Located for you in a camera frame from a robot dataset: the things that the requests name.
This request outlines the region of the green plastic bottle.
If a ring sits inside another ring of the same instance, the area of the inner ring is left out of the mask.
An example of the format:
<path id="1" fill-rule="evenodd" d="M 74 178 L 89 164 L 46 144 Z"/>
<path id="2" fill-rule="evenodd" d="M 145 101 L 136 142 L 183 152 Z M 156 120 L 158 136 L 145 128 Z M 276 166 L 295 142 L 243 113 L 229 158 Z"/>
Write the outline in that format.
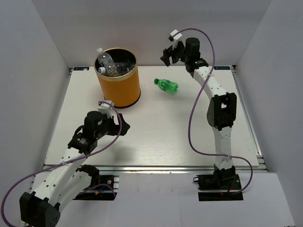
<path id="1" fill-rule="evenodd" d="M 159 89 L 174 94 L 178 91 L 178 84 L 167 79 L 154 79 L 154 84 L 156 84 Z"/>

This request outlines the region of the clear bottle black label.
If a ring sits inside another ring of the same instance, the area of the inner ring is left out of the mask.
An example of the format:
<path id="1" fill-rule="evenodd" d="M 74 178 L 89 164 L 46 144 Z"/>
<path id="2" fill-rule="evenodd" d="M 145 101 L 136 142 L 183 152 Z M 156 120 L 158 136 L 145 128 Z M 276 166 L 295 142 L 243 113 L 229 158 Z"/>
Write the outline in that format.
<path id="1" fill-rule="evenodd" d="M 134 62 L 121 62 L 120 63 L 121 71 L 130 72 L 134 67 Z"/>

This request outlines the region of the clear unlabelled plastic bottle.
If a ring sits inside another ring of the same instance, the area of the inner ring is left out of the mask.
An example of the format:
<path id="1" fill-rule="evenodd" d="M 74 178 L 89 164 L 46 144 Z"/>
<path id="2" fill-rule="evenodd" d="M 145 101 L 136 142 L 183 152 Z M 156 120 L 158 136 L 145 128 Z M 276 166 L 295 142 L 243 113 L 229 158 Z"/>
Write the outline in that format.
<path id="1" fill-rule="evenodd" d="M 123 67 L 119 66 L 115 66 L 113 68 L 109 67 L 108 69 L 106 69 L 105 67 L 99 67 L 98 73 L 104 74 L 108 77 L 119 77 L 125 74 Z"/>

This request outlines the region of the clear bottle blue label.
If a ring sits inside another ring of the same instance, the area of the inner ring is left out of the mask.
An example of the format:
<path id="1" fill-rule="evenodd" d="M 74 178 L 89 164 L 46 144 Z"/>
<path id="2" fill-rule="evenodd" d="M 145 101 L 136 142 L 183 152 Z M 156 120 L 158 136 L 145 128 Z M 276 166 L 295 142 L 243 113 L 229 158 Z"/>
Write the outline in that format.
<path id="1" fill-rule="evenodd" d="M 108 69 L 109 67 L 113 68 L 116 66 L 111 55 L 107 52 L 104 52 L 102 48 L 98 48 L 97 53 L 98 62 L 100 65 L 103 65 L 106 69 Z"/>

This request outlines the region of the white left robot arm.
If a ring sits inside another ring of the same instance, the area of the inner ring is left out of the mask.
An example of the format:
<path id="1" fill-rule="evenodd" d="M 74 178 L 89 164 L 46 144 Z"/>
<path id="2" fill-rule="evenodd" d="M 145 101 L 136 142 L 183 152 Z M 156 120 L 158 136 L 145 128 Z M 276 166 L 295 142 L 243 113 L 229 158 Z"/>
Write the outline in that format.
<path id="1" fill-rule="evenodd" d="M 31 193 L 25 192 L 19 199 L 22 221 L 32 227 L 54 227 L 63 209 L 82 191 L 108 187 L 102 183 L 99 170 L 84 161 L 97 148 L 104 136 L 124 136 L 130 129 L 123 115 L 117 115 L 118 124 L 106 113 L 87 113 L 84 124 L 74 133 L 61 158 L 46 179 Z"/>

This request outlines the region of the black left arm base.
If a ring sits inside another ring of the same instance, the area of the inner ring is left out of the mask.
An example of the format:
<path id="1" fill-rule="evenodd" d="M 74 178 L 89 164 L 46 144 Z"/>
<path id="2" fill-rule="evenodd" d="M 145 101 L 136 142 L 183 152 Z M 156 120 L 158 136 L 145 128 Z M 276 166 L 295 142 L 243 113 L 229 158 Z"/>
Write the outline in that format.
<path id="1" fill-rule="evenodd" d="M 80 192 L 75 201 L 114 201 L 119 186 L 118 175 L 100 175 L 95 182 Z"/>

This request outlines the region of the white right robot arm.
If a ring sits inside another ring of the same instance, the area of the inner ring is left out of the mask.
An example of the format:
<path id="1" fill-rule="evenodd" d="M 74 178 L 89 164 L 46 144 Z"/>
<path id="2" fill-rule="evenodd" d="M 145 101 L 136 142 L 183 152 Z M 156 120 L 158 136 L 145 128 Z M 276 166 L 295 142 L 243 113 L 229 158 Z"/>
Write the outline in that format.
<path id="1" fill-rule="evenodd" d="M 197 38 L 188 38 L 183 43 L 181 36 L 177 35 L 169 37 L 169 40 L 172 46 L 163 50 L 160 59 L 166 66 L 183 62 L 186 71 L 204 88 L 210 100 L 206 118 L 214 133 L 214 184 L 218 188 L 226 188 L 235 176 L 231 157 L 231 131 L 236 119 L 237 96 L 222 88 L 211 74 L 208 63 L 200 57 L 200 41 Z"/>

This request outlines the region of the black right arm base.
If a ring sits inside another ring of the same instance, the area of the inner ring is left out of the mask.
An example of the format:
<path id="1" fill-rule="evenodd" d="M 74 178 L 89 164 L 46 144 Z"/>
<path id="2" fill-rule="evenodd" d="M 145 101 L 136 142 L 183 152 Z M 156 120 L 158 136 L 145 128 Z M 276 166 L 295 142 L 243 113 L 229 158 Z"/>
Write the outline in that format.
<path id="1" fill-rule="evenodd" d="M 193 182 L 198 186 L 199 201 L 242 201 L 242 192 L 234 194 L 241 190 L 239 175 L 236 174 L 233 179 L 219 182 L 215 175 L 196 175 Z"/>

